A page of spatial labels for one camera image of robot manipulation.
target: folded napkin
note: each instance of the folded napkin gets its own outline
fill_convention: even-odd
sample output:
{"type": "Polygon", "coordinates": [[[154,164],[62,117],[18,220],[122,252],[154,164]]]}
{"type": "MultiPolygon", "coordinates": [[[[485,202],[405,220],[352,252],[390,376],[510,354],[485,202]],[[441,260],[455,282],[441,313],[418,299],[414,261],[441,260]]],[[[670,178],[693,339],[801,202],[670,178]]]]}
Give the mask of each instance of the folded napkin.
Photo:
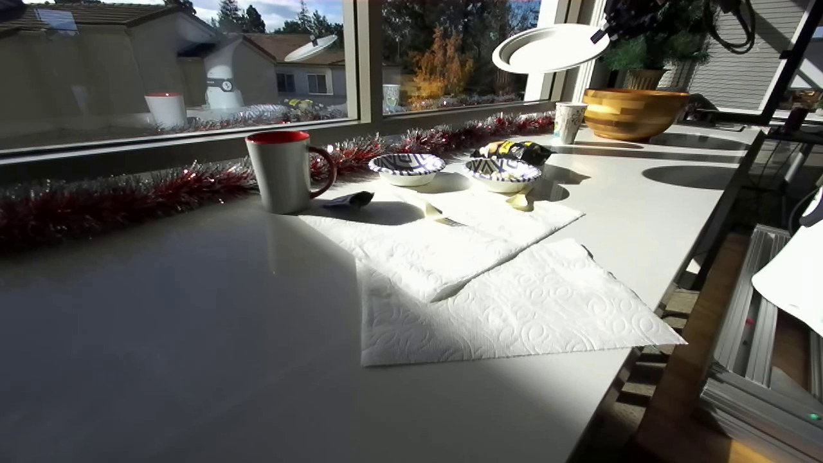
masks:
{"type": "Polygon", "coordinates": [[[455,293],[471,278],[514,257],[527,243],[571,224],[582,214],[541,202],[532,214],[507,206],[501,194],[377,187],[372,206],[328,210],[315,206],[302,218],[337,246],[352,252],[365,274],[386,278],[418,301],[455,293]],[[424,218],[424,206],[446,210],[446,220],[424,218]]]}
{"type": "Polygon", "coordinates": [[[573,239],[535,243],[437,302],[365,273],[363,366],[685,345],[573,239]]]}

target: potted plant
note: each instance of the potted plant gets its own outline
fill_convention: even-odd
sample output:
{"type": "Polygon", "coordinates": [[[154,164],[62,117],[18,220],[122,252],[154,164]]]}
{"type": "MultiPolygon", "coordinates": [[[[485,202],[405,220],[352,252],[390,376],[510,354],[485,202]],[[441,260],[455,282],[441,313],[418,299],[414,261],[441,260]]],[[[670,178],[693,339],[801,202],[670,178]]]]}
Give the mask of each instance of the potted plant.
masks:
{"type": "Polygon", "coordinates": [[[670,0],[634,31],[622,32],[603,65],[626,71],[629,86],[657,86],[666,65],[707,59],[712,12],[707,0],[670,0]]]}

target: table surface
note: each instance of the table surface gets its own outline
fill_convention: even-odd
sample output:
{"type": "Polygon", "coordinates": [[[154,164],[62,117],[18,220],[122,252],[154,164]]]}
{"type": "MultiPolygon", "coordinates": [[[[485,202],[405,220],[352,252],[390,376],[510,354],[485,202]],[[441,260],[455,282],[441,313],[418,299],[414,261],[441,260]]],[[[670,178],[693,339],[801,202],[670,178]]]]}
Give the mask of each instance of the table surface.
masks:
{"type": "MultiPolygon", "coordinates": [[[[755,130],[555,147],[573,236],[657,305],[755,130]]],[[[0,459],[567,459],[629,350],[360,367],[352,257],[258,198],[0,261],[0,459]]]]}

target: window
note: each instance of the window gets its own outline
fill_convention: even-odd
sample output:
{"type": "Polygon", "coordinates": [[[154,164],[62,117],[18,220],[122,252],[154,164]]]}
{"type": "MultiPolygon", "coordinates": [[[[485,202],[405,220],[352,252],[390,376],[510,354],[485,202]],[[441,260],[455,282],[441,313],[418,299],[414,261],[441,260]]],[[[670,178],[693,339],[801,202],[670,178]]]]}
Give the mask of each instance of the window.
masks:
{"type": "Polygon", "coordinates": [[[310,92],[329,92],[328,90],[328,74],[310,74],[310,92]]]}
{"type": "Polygon", "coordinates": [[[278,92],[294,92],[294,74],[278,74],[278,92]]]}
{"type": "Polygon", "coordinates": [[[541,8],[567,4],[32,3],[24,14],[0,21],[0,157],[185,143],[303,120],[334,120],[341,134],[360,124],[363,134],[363,124],[386,130],[386,124],[406,113],[427,113],[436,125],[496,113],[501,106],[522,107],[527,77],[496,71],[492,49],[517,29],[535,25],[541,8]],[[424,59],[437,61],[446,50],[458,56],[458,79],[437,81],[436,74],[431,81],[424,59]],[[392,117],[383,117],[377,101],[392,107],[392,117]]]}

